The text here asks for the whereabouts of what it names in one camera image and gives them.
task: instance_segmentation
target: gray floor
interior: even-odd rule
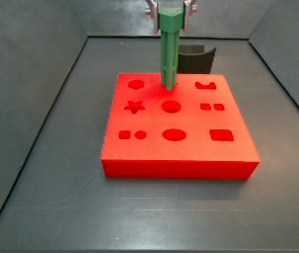
[[[299,249],[299,112],[244,41],[217,48],[261,162],[244,181],[105,179],[118,72],[157,72],[159,40],[92,39],[0,216],[0,249]]]

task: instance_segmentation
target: black object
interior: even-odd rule
[[[204,51],[203,44],[183,44],[177,47],[177,73],[209,74],[216,48]]]

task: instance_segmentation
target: star-shaped hole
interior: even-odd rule
[[[131,110],[132,114],[135,114],[139,110],[144,110],[143,101],[128,101],[128,106],[124,110]]]

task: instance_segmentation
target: circular hole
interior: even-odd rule
[[[136,131],[135,137],[137,139],[144,139],[147,137],[147,133],[143,130]]]
[[[185,138],[185,132],[176,128],[167,129],[161,135],[167,140],[171,141],[179,141]]]
[[[179,112],[180,110],[180,104],[176,101],[168,100],[161,103],[161,109],[169,113],[173,114]]]

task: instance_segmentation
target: rectangular hole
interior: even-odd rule
[[[216,141],[233,141],[232,132],[228,129],[211,129],[211,139]]]

